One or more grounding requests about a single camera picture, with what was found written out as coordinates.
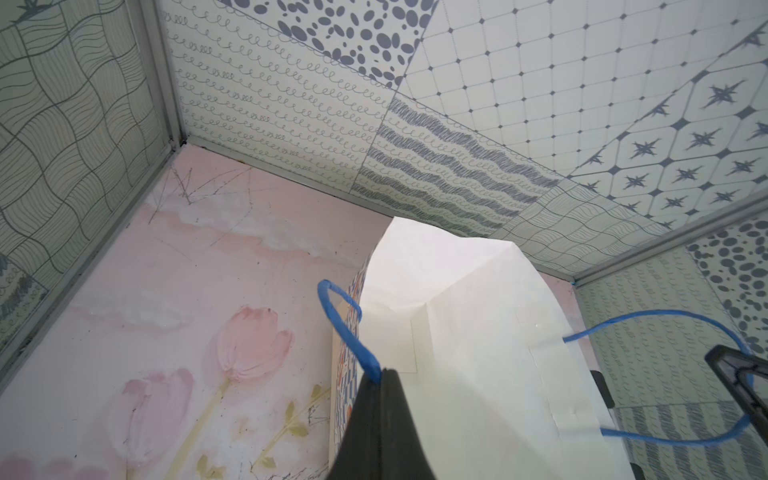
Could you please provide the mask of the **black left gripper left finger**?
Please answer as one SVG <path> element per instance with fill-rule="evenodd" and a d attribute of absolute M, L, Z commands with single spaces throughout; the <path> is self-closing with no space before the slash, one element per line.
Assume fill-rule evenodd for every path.
<path fill-rule="evenodd" d="M 330 479 L 433 479 L 398 372 L 364 376 Z"/>

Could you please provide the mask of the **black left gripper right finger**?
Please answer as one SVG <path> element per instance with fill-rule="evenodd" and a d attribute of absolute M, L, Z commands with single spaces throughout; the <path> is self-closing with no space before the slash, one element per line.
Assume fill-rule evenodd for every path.
<path fill-rule="evenodd" d="M 754 386 L 767 380 L 767 361 L 724 345 L 710 350 L 705 361 L 755 429 L 767 428 L 767 398 Z"/>

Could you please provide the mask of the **blue checkered paper bag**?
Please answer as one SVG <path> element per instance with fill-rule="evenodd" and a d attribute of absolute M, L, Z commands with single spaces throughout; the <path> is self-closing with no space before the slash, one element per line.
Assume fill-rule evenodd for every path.
<path fill-rule="evenodd" d="M 355 284 L 317 295 L 340 340 L 334 461 L 363 377 L 390 369 L 433 479 L 633 477 L 578 334 L 515 244 L 396 218 Z"/>

